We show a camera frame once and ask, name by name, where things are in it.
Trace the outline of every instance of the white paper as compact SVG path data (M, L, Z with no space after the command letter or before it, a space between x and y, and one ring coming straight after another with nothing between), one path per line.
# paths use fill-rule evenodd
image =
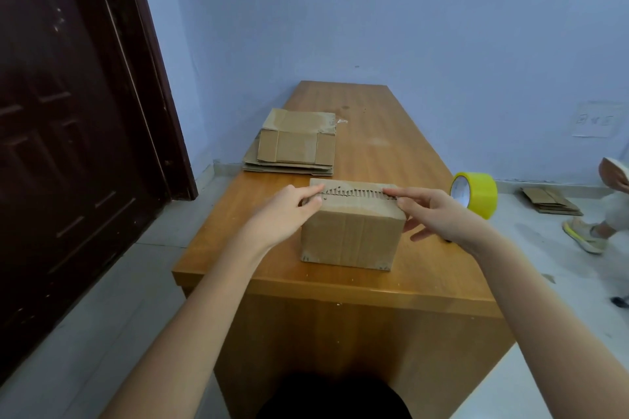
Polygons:
M625 114L624 103L586 101L574 113L570 132L576 137L608 138L616 134Z

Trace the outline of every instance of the yellow tape roll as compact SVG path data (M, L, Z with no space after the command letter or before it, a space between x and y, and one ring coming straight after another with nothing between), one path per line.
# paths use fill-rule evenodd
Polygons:
M489 174L457 174L450 186L450 195L484 219L491 217L498 206L498 189Z

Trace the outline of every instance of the door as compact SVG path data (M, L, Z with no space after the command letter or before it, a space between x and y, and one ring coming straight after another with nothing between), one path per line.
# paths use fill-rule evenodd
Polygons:
M95 7L0 0L0 380L167 198L146 181L159 164Z

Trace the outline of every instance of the hand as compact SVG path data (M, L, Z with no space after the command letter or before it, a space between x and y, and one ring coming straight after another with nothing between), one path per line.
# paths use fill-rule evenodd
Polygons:
M321 208L321 196L316 194L323 188L323 184L307 188L286 186L249 219L243 230L259 240L265 248L274 247L297 232ZM310 202L299 206L303 199L309 197L312 197Z
M489 223L482 217L463 207L442 190L384 188L382 191L398 197L397 205L408 216L403 232L424 226L411 235L413 242L436 233L466 248L491 230Z
M629 194L629 179L625 174L625 169L619 165L618 161L604 157L598 165L598 173L602 182L615 191Z

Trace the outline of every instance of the black object on floor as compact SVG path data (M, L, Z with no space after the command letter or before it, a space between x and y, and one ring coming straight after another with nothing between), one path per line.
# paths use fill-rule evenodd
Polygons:
M615 304L618 308L629 308L629 296L614 296L610 298L611 303Z
M288 377L257 419L411 419L404 401L386 383L369 377L339 382L310 374Z

